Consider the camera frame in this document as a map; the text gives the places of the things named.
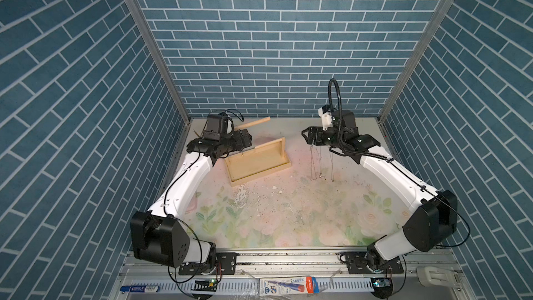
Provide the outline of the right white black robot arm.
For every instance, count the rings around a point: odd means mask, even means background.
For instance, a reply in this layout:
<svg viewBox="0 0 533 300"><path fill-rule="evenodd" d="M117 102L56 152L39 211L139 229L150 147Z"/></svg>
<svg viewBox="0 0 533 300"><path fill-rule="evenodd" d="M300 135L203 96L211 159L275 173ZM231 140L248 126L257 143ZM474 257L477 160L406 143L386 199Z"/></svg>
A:
<svg viewBox="0 0 533 300"><path fill-rule="evenodd" d="M391 261L413 251L428 252L456 232L458 204L451 191L438 191L401 165L373 136L359 134L351 111L323 106L318 114L321 126L301 132L306 143L327 146L333 154L351 158L375 174L411 214L400 230L367 247L369 269L383 270Z"/></svg>

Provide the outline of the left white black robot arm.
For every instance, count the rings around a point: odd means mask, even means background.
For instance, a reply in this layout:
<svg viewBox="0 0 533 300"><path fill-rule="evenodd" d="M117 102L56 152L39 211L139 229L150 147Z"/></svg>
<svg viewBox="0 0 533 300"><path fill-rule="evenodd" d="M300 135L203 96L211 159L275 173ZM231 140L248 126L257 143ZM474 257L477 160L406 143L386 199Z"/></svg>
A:
<svg viewBox="0 0 533 300"><path fill-rule="evenodd" d="M214 269L215 243L190 236L183 218L216 161L251 145L252 135L246 129L226 133L215 140L204 136L190 141L168 189L146 212L137 211L130 220L134 257L171 268L191 265L199 273Z"/></svg>

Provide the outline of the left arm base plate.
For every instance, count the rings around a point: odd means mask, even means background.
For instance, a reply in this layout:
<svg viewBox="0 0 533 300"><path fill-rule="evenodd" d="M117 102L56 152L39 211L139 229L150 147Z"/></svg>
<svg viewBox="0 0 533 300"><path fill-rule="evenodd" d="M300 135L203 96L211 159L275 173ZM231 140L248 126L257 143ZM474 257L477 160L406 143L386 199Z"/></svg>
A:
<svg viewBox="0 0 533 300"><path fill-rule="evenodd" d="M234 275L237 267L236 252L211 253L205 263L184 263L179 267L180 276Z"/></svg>

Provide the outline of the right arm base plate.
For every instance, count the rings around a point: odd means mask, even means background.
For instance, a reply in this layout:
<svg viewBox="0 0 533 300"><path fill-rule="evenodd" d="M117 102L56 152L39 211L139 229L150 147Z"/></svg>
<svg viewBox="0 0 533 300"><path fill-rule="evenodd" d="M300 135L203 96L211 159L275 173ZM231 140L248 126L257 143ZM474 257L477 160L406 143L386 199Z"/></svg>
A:
<svg viewBox="0 0 533 300"><path fill-rule="evenodd" d="M377 254L364 251L341 253L339 260L347 266L349 274L401 274L405 271L399 257L384 261Z"/></svg>

